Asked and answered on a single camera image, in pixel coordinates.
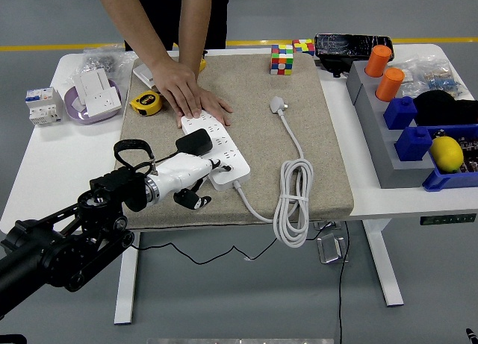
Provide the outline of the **person's right hand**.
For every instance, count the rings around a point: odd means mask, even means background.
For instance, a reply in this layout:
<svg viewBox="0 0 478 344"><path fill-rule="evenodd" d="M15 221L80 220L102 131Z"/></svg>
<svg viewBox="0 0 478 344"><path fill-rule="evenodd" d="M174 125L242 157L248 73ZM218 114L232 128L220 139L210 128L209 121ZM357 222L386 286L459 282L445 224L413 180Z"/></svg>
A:
<svg viewBox="0 0 478 344"><path fill-rule="evenodd" d="M201 113L195 74L187 66L166 56L149 65L149 69L155 86L179 117L190 119Z"/></svg>

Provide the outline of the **person's left hand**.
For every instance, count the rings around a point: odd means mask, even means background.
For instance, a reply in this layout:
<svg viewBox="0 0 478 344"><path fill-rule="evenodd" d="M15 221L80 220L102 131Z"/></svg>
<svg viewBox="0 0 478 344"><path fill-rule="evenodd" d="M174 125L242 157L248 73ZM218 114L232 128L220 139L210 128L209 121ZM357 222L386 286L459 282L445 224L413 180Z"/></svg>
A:
<svg viewBox="0 0 478 344"><path fill-rule="evenodd" d="M231 121L228 113L231 106L222 98L199 85L184 85L176 87L173 92L177 127L181 127L181 119L198 119L204 110L211 114L220 124L229 126Z"/></svg>

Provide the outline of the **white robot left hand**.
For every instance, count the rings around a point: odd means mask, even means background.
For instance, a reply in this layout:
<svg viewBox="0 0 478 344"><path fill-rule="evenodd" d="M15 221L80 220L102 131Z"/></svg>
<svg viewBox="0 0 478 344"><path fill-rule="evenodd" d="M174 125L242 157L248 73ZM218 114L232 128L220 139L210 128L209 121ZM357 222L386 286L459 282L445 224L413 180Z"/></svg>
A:
<svg viewBox="0 0 478 344"><path fill-rule="evenodd" d="M179 152L160 164L156 175L146 176L146 200L148 205L157 204L170 193L181 206L198 210L211 202L210 196L200 197L198 189L212 172L230 172L233 167L219 159L203 159L196 155Z"/></svg>

